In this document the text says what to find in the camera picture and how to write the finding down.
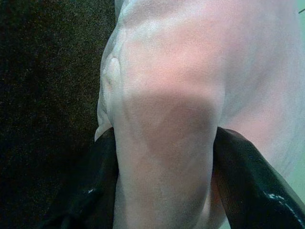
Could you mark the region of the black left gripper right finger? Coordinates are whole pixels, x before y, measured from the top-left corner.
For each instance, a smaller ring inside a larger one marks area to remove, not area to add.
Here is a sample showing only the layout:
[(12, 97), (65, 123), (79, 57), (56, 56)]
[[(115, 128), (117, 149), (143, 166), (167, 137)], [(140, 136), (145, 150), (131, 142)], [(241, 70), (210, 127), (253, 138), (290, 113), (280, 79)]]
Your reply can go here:
[(233, 229), (303, 229), (305, 205), (245, 137), (217, 128), (213, 174)]

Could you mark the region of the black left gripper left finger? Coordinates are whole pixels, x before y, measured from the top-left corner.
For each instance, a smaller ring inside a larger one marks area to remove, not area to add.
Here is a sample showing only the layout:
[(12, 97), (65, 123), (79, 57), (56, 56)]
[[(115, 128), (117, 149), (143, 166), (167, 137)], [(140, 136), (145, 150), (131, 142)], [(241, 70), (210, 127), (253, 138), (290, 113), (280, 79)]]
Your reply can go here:
[(114, 129), (100, 136), (72, 169), (40, 229), (111, 229), (119, 169)]

